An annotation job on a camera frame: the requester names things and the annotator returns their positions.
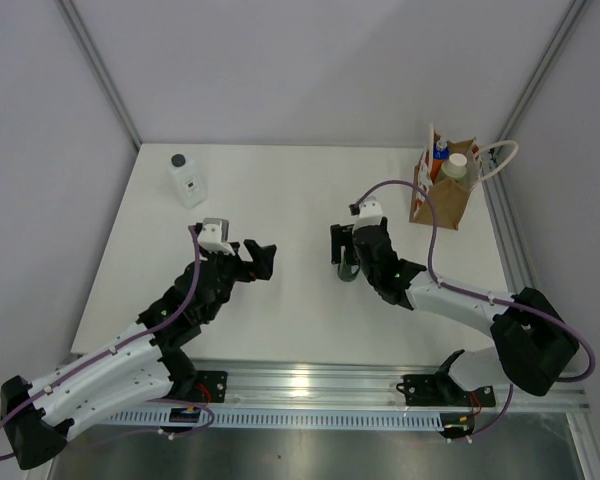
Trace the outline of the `orange bottle blue cap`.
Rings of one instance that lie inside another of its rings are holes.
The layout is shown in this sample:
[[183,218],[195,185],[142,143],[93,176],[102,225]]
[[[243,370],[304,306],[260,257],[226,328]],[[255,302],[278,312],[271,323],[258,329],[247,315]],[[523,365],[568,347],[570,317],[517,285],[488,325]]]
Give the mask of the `orange bottle blue cap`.
[[436,177],[441,169],[442,164],[449,158],[449,155],[450,150],[448,142],[443,137],[440,137],[433,147],[430,172],[430,178],[432,181],[436,180]]

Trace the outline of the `clear bottle black cap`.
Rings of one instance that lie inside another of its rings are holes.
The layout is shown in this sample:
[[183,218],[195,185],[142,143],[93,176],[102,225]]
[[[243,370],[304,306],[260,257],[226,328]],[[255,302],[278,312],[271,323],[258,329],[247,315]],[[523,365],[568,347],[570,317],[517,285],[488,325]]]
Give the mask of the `clear bottle black cap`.
[[192,209],[207,198],[206,187],[197,163],[189,156],[176,153],[171,156],[168,172],[182,205]]

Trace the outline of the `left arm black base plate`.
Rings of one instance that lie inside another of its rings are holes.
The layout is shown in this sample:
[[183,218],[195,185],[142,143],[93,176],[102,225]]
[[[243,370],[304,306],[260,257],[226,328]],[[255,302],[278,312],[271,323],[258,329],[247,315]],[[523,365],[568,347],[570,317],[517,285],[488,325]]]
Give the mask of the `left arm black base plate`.
[[167,398],[195,403],[225,402],[228,373],[220,370],[202,370],[176,380]]

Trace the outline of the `green bottle white cap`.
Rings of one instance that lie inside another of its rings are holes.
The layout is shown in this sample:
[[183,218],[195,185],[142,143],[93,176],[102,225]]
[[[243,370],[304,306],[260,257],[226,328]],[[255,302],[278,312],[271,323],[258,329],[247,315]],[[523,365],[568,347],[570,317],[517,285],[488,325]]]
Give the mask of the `green bottle white cap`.
[[464,154],[452,153],[441,164],[436,181],[441,182],[445,179],[451,179],[462,182],[467,174],[467,164],[468,160]]

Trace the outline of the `dark green bottle red cap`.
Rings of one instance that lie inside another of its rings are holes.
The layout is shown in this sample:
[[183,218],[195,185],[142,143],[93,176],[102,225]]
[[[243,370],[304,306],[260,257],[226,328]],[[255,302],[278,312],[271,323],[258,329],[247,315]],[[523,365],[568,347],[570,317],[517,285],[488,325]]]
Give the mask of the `dark green bottle red cap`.
[[337,266],[338,278],[343,282],[354,281],[357,278],[359,270],[360,270],[358,257],[357,257],[357,265],[353,266],[353,267],[348,266],[348,265],[343,265],[341,258],[340,258],[340,263]]

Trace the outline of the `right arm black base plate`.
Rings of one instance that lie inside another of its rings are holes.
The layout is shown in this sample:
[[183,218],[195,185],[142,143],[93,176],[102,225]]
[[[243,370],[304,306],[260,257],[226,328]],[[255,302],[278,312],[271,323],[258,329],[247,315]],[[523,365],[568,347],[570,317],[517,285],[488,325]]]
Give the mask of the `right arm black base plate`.
[[496,406],[491,386],[466,391],[446,374],[406,374],[396,384],[409,407],[486,407]]

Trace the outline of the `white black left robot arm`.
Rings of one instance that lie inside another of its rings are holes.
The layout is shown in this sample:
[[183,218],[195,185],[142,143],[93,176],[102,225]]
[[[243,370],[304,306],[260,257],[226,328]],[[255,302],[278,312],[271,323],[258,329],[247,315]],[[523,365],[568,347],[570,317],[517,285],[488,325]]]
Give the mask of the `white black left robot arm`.
[[[240,257],[243,246],[250,259]],[[22,470],[58,455],[99,421],[146,401],[197,400],[198,372],[183,346],[200,335],[231,297],[236,283],[268,281],[277,248],[247,239],[194,248],[165,293],[107,345],[55,372],[1,387],[1,427]]]

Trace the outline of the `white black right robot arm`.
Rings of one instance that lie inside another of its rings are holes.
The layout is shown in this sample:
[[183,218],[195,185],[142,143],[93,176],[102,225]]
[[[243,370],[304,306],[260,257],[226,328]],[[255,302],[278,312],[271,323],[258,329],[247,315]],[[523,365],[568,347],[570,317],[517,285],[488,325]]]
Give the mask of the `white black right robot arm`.
[[538,291],[455,282],[409,259],[379,212],[270,233],[272,279],[251,286],[238,312],[248,358],[434,365],[437,396],[454,405],[487,385],[542,396],[579,349]]

